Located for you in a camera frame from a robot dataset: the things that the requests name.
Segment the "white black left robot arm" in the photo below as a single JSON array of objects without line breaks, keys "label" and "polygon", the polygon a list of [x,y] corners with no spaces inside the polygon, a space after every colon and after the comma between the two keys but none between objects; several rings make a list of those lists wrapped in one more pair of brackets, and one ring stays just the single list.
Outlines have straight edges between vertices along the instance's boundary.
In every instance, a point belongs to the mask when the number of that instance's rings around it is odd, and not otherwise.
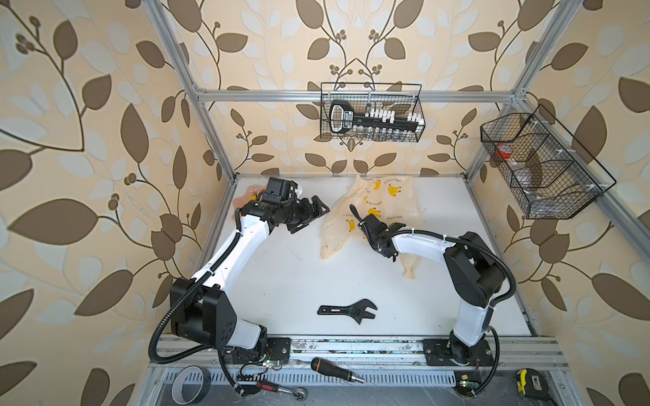
[{"label": "white black left robot arm", "polygon": [[[266,328],[239,317],[228,293],[275,228],[284,225],[290,233],[297,233],[329,211],[318,196],[302,196],[296,182],[270,178],[256,199],[235,210],[235,228],[213,257],[191,279],[173,284],[170,308],[148,345],[150,361],[170,364],[208,349],[236,350],[246,361],[265,357]],[[157,345],[165,328],[191,340],[195,347],[176,355],[159,355]]]}]

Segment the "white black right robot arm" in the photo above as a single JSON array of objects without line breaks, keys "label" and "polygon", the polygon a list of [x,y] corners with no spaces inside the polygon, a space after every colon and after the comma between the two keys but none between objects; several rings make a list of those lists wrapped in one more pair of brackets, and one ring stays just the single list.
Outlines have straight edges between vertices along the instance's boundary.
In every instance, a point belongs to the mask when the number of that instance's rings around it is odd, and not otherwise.
[{"label": "white black right robot arm", "polygon": [[387,225],[373,214],[362,218],[354,205],[350,211],[369,245],[382,256],[394,260],[400,254],[418,255],[446,265],[460,307],[448,347],[441,355],[457,365],[471,363],[475,348],[489,329],[494,308],[516,292],[509,267],[477,233],[452,237],[409,228],[404,223]]}]

